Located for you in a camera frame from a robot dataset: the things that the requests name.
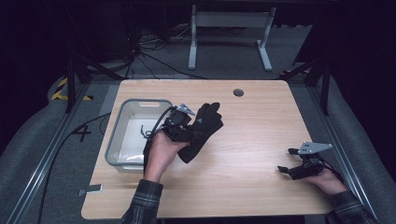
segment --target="plastic container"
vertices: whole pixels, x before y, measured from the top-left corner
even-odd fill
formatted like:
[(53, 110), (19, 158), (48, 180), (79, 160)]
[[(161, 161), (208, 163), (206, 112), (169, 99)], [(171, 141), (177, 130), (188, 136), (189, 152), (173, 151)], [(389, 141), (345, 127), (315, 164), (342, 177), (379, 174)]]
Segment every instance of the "plastic container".
[(167, 100), (130, 99), (120, 107), (120, 113), (106, 149), (106, 161), (119, 171), (143, 170), (143, 149), (151, 131), (163, 112), (172, 106)]

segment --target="dark background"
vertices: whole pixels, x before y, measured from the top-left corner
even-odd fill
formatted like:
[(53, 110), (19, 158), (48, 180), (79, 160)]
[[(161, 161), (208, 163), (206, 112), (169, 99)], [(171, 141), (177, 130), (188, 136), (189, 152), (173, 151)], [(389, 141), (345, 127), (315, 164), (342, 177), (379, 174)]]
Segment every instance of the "dark background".
[[(274, 24), (315, 24), (296, 62), (327, 54), (343, 96), (395, 178), (395, 6), (390, 1), (353, 3), (339, 7), (279, 6)], [(102, 63), (128, 56), (134, 48), (128, 35), (135, 41), (144, 28), (166, 39), (168, 29), (189, 23), (191, 15), (191, 6), (89, 1), (57, 4), (56, 15), (62, 18), (63, 29), (54, 22), (45, 1), (0, 3), (0, 154), (22, 124), (46, 106), (48, 89), (64, 75), (71, 50), (65, 39), (78, 54)], [(128, 13), (120, 13), (120, 8)]]

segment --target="human hand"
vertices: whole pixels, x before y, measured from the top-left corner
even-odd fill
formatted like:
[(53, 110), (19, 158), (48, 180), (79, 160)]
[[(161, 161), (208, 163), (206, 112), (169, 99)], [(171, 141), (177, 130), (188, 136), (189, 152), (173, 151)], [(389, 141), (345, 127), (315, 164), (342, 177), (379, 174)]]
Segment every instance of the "human hand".
[(158, 131), (149, 150), (144, 179), (160, 182), (166, 167), (172, 163), (176, 154), (187, 144), (186, 142), (174, 142), (163, 131)]
[(306, 177), (304, 180), (318, 186), (329, 195), (347, 191), (344, 184), (328, 169), (323, 169), (320, 174)]

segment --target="checkered sleeve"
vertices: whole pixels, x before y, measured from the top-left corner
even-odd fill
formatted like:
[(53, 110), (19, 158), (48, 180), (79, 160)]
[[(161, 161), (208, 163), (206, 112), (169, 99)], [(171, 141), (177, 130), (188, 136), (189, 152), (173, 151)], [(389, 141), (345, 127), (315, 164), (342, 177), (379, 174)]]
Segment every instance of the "checkered sleeve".
[(379, 223), (350, 190), (333, 195), (330, 203), (343, 224)]
[(157, 223), (157, 212), (163, 185), (141, 179), (128, 211), (121, 219), (121, 223), (153, 224)]

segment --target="wooden table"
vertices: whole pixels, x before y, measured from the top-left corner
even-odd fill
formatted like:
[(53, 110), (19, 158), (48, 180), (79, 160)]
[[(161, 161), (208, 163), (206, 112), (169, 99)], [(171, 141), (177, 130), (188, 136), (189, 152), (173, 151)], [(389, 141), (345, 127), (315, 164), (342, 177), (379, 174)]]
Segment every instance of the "wooden table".
[[(244, 96), (236, 97), (233, 90)], [(288, 84), (260, 80), (122, 81), (95, 165), (81, 214), (87, 219), (120, 218), (129, 207), (140, 173), (121, 173), (105, 161), (105, 152), (122, 102), (166, 99), (197, 111), (220, 102), (224, 126), (212, 135), (189, 164), (179, 157), (163, 174), (158, 217), (239, 217), (325, 214), (326, 196), (302, 180), (277, 170), (301, 165), (288, 154), (311, 141)]]

